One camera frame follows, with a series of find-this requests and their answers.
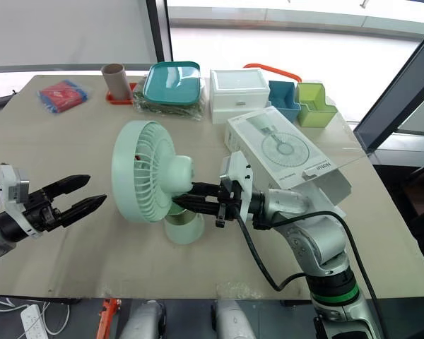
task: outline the clear plastic bag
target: clear plastic bag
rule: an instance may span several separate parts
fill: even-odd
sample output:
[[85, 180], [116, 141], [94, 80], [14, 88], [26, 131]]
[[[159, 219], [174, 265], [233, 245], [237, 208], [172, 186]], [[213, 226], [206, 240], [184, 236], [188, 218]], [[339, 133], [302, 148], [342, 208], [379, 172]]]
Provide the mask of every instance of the clear plastic bag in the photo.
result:
[[146, 77], [142, 78], [135, 87], [133, 92], [134, 107], [137, 110], [152, 112], [161, 115], [178, 115], [181, 117], [190, 118], [193, 120], [201, 120], [207, 105], [205, 98], [204, 82], [201, 80], [201, 89], [199, 101], [192, 105], [162, 105], [147, 101], [143, 95], [143, 88], [146, 82]]
[[52, 113], [61, 113], [85, 102], [90, 91], [70, 80], [63, 80], [43, 90], [37, 96], [43, 105]]

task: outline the orange handle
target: orange handle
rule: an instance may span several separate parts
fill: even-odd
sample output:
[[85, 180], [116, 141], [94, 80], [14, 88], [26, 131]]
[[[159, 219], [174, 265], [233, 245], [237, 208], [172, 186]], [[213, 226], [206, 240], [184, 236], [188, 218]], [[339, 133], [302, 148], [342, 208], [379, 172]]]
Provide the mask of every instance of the orange handle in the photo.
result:
[[96, 339], [108, 339], [114, 314], [118, 311], [120, 299], [105, 299], [100, 312], [100, 322]]
[[243, 66], [244, 69], [248, 69], [250, 67], [259, 67], [260, 69], [264, 69], [264, 70], [269, 71], [269, 72], [281, 74], [282, 76], [287, 76], [288, 78], [294, 79], [295, 81], [297, 81], [299, 83], [302, 82], [301, 77], [299, 77], [298, 75], [296, 75], [294, 73], [282, 71], [280, 69], [276, 69], [274, 67], [266, 66], [266, 65], [263, 65], [263, 64], [248, 64], [248, 65]]

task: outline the lime green container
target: lime green container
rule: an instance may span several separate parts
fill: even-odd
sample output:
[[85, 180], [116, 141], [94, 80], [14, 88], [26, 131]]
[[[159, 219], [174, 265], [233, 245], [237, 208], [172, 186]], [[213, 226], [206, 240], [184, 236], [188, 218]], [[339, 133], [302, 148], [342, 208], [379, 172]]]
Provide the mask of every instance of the lime green container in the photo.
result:
[[298, 83], [295, 101], [301, 106], [298, 115], [301, 127], [325, 127], [338, 111], [325, 103], [325, 87], [321, 83]]

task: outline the fan grille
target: fan grille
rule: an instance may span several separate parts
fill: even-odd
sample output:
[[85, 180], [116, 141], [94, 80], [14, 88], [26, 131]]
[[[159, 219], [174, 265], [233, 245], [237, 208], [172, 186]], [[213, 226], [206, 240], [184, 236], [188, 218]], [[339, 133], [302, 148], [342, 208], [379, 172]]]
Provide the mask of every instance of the fan grille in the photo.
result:
[[147, 221], [163, 219], [171, 207], [171, 196], [160, 188], [159, 173], [174, 155], [169, 133], [159, 124], [147, 124], [136, 144], [134, 161], [136, 200]]

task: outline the blue organizer box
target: blue organizer box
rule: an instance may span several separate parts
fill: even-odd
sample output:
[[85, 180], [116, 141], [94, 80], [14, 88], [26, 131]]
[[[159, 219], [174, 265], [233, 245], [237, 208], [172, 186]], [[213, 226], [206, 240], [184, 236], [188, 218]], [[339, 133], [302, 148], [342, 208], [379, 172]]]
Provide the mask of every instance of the blue organizer box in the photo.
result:
[[294, 101], [295, 84], [288, 81], [269, 81], [269, 101], [290, 122], [297, 119], [300, 104]]

